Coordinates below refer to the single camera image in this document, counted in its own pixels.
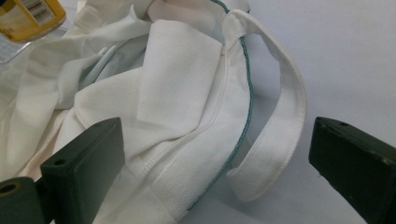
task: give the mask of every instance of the white background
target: white background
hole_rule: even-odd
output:
[[[76,1],[62,0],[74,16]],[[293,56],[304,77],[308,116],[290,165],[256,202],[239,202],[221,179],[183,224],[362,224],[308,162],[314,120],[340,119],[396,147],[396,1],[249,0]],[[276,104],[277,64],[257,36],[247,37],[255,88],[254,138]]]

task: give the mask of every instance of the yellow container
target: yellow container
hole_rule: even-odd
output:
[[[0,0],[0,33],[14,42],[38,39],[62,25],[57,0]]]

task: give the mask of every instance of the white fabric bag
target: white fabric bag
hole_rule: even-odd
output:
[[[89,0],[65,37],[38,41],[2,74],[21,80],[2,120],[1,178],[26,169],[50,142],[55,152],[120,117],[126,164],[94,223],[177,223],[246,137],[253,89],[243,36],[257,34],[279,61],[281,93],[246,157],[227,172],[241,200],[257,199],[297,145],[305,95],[285,50],[240,9],[248,10],[245,1]]]

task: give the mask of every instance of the green piping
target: green piping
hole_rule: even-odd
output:
[[[214,3],[219,4],[221,7],[224,8],[225,12],[228,13],[230,10],[224,5],[224,3],[220,2],[219,0],[211,0]],[[192,205],[187,209],[190,211],[199,201],[201,201],[202,197],[207,193],[207,191],[215,184],[215,182],[221,177],[223,172],[226,170],[227,166],[230,164],[230,162],[233,160],[235,157],[236,153],[238,152],[239,148],[242,145],[242,142],[244,141],[246,134],[248,132],[248,127],[250,125],[251,121],[251,114],[253,111],[253,99],[254,99],[254,90],[253,90],[253,84],[251,82],[251,76],[250,76],[250,62],[248,59],[248,50],[247,46],[245,44],[245,38],[242,36],[239,38],[239,42],[241,43],[242,49],[244,50],[244,55],[246,59],[246,64],[247,64],[247,83],[250,91],[250,101],[249,101],[249,107],[248,107],[248,114],[247,114],[247,122],[245,124],[244,130],[242,131],[241,136],[239,137],[238,142],[236,143],[233,152],[231,153],[230,157],[226,162],[224,162],[223,166],[219,170],[219,172],[216,174],[215,178],[212,179],[212,181],[207,185],[207,187],[202,191],[202,193],[198,196],[198,198],[192,203]]]

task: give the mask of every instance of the bag strap loop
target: bag strap loop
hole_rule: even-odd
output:
[[[260,197],[288,164],[300,139],[306,114],[303,78],[289,54],[268,30],[241,10],[229,13],[239,36],[256,34],[279,62],[281,92],[276,109],[241,164],[227,173],[242,201]]]

